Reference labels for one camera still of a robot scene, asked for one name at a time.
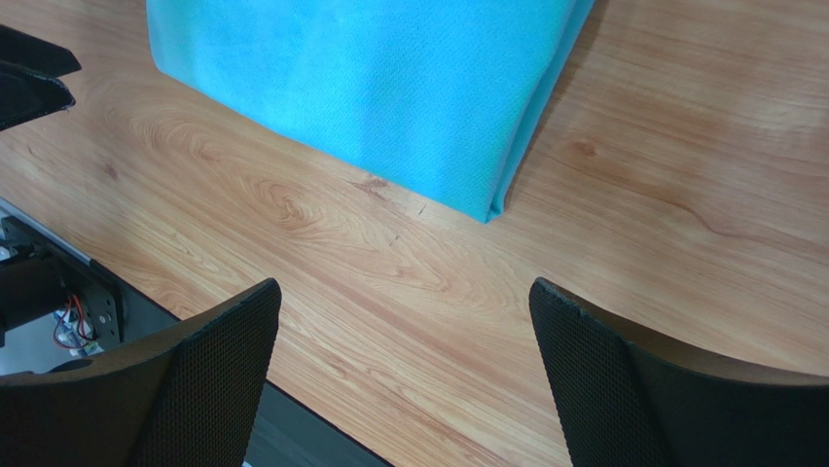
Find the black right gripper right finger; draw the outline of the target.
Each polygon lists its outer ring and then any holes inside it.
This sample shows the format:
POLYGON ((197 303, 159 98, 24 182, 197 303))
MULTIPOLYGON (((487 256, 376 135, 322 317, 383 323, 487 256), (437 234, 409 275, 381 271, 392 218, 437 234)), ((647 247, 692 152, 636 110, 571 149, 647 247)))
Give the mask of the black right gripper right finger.
POLYGON ((828 380, 715 353, 540 277, 532 327, 576 466, 824 466, 828 380))

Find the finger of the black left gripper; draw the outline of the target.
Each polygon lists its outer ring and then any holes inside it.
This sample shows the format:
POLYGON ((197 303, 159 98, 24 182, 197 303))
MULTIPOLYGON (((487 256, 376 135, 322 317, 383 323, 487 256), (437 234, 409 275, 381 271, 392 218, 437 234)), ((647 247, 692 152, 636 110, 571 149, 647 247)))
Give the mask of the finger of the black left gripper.
POLYGON ((67 110, 75 102, 59 79, 1 63, 1 130, 67 110))
POLYGON ((1 62, 52 78, 82 69, 68 49, 4 24, 1 25, 1 62))

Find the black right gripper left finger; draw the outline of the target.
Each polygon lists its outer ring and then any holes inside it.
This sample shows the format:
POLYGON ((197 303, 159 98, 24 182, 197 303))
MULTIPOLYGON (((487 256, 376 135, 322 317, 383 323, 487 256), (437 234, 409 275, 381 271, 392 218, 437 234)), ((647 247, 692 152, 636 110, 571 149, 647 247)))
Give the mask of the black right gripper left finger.
POLYGON ((266 279, 140 340, 2 377, 2 464, 241 465, 280 306, 266 279))

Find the mint green t shirt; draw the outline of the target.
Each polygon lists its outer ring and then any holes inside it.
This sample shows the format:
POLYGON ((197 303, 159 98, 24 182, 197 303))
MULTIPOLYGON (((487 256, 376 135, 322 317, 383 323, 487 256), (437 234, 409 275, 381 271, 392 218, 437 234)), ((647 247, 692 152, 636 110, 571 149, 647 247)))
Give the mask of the mint green t shirt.
POLYGON ((589 1, 150 1, 167 76, 486 223, 589 1))

